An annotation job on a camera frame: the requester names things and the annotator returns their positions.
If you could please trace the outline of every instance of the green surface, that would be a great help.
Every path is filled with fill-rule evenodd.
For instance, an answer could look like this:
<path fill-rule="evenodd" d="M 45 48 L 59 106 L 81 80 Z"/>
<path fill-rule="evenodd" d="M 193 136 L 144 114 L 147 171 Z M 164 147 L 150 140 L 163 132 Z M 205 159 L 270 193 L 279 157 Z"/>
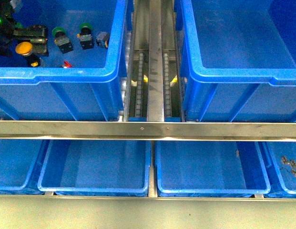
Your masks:
<path fill-rule="evenodd" d="M 0 198 L 0 229 L 296 228 L 296 202 Z"/>

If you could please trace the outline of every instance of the yellow push button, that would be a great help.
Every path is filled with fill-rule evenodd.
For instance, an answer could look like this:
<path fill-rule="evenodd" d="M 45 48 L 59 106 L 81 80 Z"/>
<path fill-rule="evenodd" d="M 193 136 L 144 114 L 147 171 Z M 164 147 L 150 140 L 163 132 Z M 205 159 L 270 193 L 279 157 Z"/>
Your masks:
<path fill-rule="evenodd" d="M 31 43 L 22 42 L 16 46 L 15 51 L 17 54 L 27 55 L 32 51 L 32 48 L 33 48 L 33 45 Z"/>

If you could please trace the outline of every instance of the electrical component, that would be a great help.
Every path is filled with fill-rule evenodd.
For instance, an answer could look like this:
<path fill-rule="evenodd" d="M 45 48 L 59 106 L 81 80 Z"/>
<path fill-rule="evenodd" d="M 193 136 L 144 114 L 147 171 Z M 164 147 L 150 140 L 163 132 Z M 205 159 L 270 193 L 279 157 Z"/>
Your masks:
<path fill-rule="evenodd" d="M 73 51 L 73 45 L 68 36 L 66 36 L 65 29 L 56 27 L 52 30 L 52 35 L 55 37 L 54 42 L 63 54 Z"/>
<path fill-rule="evenodd" d="M 43 56 L 49 56 L 48 43 L 48 28 L 44 25 L 32 25 L 23 28 L 20 23 L 17 23 L 13 33 L 13 38 L 22 42 L 30 42 L 33 45 L 32 52 Z"/>
<path fill-rule="evenodd" d="M 16 39 L 18 43 L 32 43 L 32 53 L 48 56 L 48 28 L 43 25 L 22 28 L 12 17 L 21 7 L 21 0 L 0 0 L 0 55 L 12 56 L 9 47 L 13 39 Z"/>
<path fill-rule="evenodd" d="M 22 42 L 19 43 L 15 51 L 17 54 L 22 55 L 26 61 L 28 67 L 40 67 L 41 66 L 41 59 L 32 53 L 33 45 L 29 42 Z"/>
<path fill-rule="evenodd" d="M 96 37 L 96 43 L 98 47 L 108 48 L 110 42 L 110 34 L 108 32 L 99 32 Z"/>
<path fill-rule="evenodd" d="M 94 38 L 92 36 L 92 26 L 89 23 L 80 25 L 81 33 L 78 34 L 82 49 L 92 49 L 94 47 Z"/>
<path fill-rule="evenodd" d="M 72 68 L 72 65 L 68 61 L 64 61 L 64 64 L 60 68 Z"/>

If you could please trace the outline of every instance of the blue plastic bin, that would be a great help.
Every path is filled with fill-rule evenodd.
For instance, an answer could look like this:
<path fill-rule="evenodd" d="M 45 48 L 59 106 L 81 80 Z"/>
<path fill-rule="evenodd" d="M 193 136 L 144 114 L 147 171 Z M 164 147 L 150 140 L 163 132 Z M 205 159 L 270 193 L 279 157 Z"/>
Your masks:
<path fill-rule="evenodd" d="M 184 110 L 197 122 L 296 122 L 296 0 L 175 0 Z"/>
<path fill-rule="evenodd" d="M 258 143 L 156 142 L 161 197 L 250 197 L 270 191 Z"/>
<path fill-rule="evenodd" d="M 148 141 L 52 141 L 38 187 L 71 196 L 148 194 Z"/>
<path fill-rule="evenodd" d="M 296 142 L 261 142 L 260 148 L 271 183 L 270 198 L 296 198 L 296 176 L 290 165 L 282 163 L 282 156 L 296 161 Z"/>
<path fill-rule="evenodd" d="M 27 68 L 11 47 L 13 57 L 0 56 L 0 118 L 14 120 L 115 121 L 123 110 L 120 77 L 126 77 L 125 43 L 132 29 L 132 0 L 22 0 L 14 18 L 23 27 L 46 25 L 49 57 L 46 68 Z M 109 48 L 82 50 L 77 34 L 83 22 L 93 36 L 111 33 Z M 74 51 L 62 54 L 52 29 L 63 27 Z M 63 69 L 66 60 L 74 68 Z"/>
<path fill-rule="evenodd" d="M 0 194 L 42 194 L 37 183 L 49 141 L 0 139 Z"/>

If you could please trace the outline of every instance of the metal channel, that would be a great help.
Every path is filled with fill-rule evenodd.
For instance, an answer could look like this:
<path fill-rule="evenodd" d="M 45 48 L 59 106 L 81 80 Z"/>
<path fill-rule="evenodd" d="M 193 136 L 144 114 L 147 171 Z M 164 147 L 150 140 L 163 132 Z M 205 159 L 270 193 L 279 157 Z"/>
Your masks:
<path fill-rule="evenodd" d="M 296 124 L 0 121 L 0 138 L 296 141 Z"/>
<path fill-rule="evenodd" d="M 166 118 L 172 117 L 171 109 L 171 93 L 170 93 L 170 80 L 169 80 L 169 55 L 164 53 L 163 55 L 164 63 L 164 100 L 165 100 L 165 116 Z"/>
<path fill-rule="evenodd" d="M 173 16 L 173 25 L 175 28 L 175 14 Z M 180 77 L 180 66 L 181 66 L 181 55 L 180 55 L 180 46 L 179 40 L 177 39 L 177 32 L 174 29 L 174 43 L 175 43 L 175 50 L 176 50 L 176 75 L 177 75 L 177 81 L 179 85 L 179 92 L 180 92 L 180 104 L 181 104 L 181 120 L 182 122 L 185 122 L 185 111 L 183 110 L 183 103 L 184 103 L 184 97 L 185 97 L 185 83 L 184 80 Z"/>
<path fill-rule="evenodd" d="M 163 122 L 163 49 L 161 0 L 150 0 L 148 122 Z"/>
<path fill-rule="evenodd" d="M 143 62 L 144 53 L 139 54 L 138 62 L 138 80 L 136 88 L 135 117 L 141 117 L 143 114 Z"/>
<path fill-rule="evenodd" d="M 137 13 L 133 13 L 133 31 L 128 33 L 127 47 L 125 53 L 126 67 L 127 67 L 127 79 L 122 83 L 122 87 L 125 84 L 125 98 L 124 98 L 124 111 L 122 121 L 127 122 L 129 120 L 129 108 L 131 97 L 131 82 L 132 82 L 132 70 L 133 70 L 133 55 L 135 46 L 135 35 L 137 25 Z"/>
<path fill-rule="evenodd" d="M 96 200 L 179 200 L 179 201 L 263 201 L 263 202 L 296 202 L 296 198 L 184 198 L 184 197 L 98 197 L 98 196 L 57 196 L 52 192 L 47 193 L 46 195 L 0 195 L 0 198 L 17 198 L 17 199 L 96 199 Z"/>

